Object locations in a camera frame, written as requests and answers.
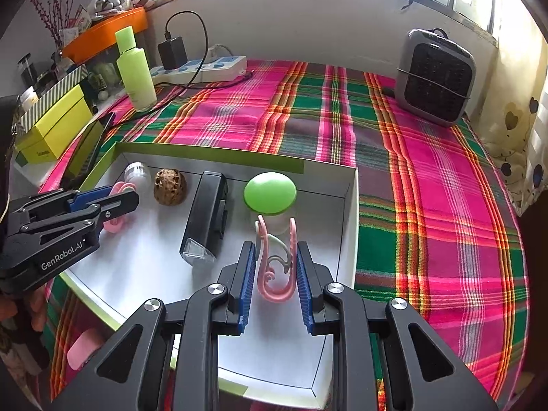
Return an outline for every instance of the white power strip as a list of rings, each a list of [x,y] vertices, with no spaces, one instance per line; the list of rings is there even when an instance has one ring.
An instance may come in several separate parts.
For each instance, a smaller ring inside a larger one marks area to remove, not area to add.
[[[165,70],[162,66],[152,68],[150,75],[154,84],[175,83],[184,85],[198,69],[201,60],[191,60],[178,70]],[[245,56],[221,57],[211,63],[202,66],[199,74],[192,83],[230,82],[247,71],[247,59]]]

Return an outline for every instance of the table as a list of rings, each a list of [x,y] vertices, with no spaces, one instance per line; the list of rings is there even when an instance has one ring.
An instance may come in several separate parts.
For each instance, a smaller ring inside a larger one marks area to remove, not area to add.
[[[115,128],[102,151],[120,140],[194,144],[358,167],[356,290],[408,299],[503,407],[523,360],[528,284],[508,195],[468,122],[443,128],[406,113],[382,95],[394,81],[379,75],[303,62],[248,67],[253,78],[230,89],[158,89],[160,102],[179,97]],[[113,110],[117,122],[133,114],[127,100]],[[70,152],[44,190],[55,187]],[[66,351],[94,318],[60,279],[49,291],[55,396],[74,376]]]

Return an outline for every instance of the curtain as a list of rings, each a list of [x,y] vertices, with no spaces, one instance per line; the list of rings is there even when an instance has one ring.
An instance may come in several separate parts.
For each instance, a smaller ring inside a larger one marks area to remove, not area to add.
[[[541,94],[548,91],[548,45],[521,0],[498,1],[498,55],[483,108],[471,123],[521,216],[546,186],[548,95]]]

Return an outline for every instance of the blue gripper pad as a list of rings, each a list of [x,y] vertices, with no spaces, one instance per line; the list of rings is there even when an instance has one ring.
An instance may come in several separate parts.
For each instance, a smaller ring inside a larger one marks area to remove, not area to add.
[[[249,256],[247,258],[246,274],[244,275],[242,283],[242,291],[240,292],[239,299],[239,330],[244,332],[246,328],[247,321],[249,319],[249,308],[251,307],[251,295],[253,293],[253,283],[255,282],[255,267],[256,267],[256,258],[255,258],[255,244],[251,244],[249,249]]]
[[[299,299],[301,301],[302,321],[308,333],[311,334],[312,327],[314,326],[312,293],[310,292],[305,265],[302,262],[302,255],[299,249],[297,249],[297,288],[299,289]]]
[[[94,200],[106,198],[110,195],[112,185],[108,187],[95,188],[87,192],[78,193],[74,200],[70,203],[70,211],[79,211],[88,207]]]

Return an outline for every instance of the green lid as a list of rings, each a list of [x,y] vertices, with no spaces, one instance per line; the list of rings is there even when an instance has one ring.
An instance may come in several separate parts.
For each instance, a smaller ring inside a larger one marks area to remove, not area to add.
[[[280,173],[262,173],[251,179],[243,190],[247,207],[264,215],[277,215],[293,205],[297,188]]]
[[[136,48],[137,45],[135,43],[135,35],[133,35],[133,27],[128,26],[127,28],[120,29],[116,33],[116,42],[118,43],[120,54]]]

